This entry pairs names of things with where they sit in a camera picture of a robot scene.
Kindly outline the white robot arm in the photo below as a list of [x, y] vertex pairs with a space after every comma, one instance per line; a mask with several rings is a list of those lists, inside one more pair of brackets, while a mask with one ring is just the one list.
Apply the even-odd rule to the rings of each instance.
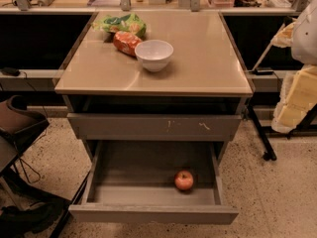
[[312, 0], [271, 43], [291, 47], [292, 58], [302, 63], [300, 70], [285, 75], [271, 121], [274, 131], [289, 133], [317, 104], [317, 0]]

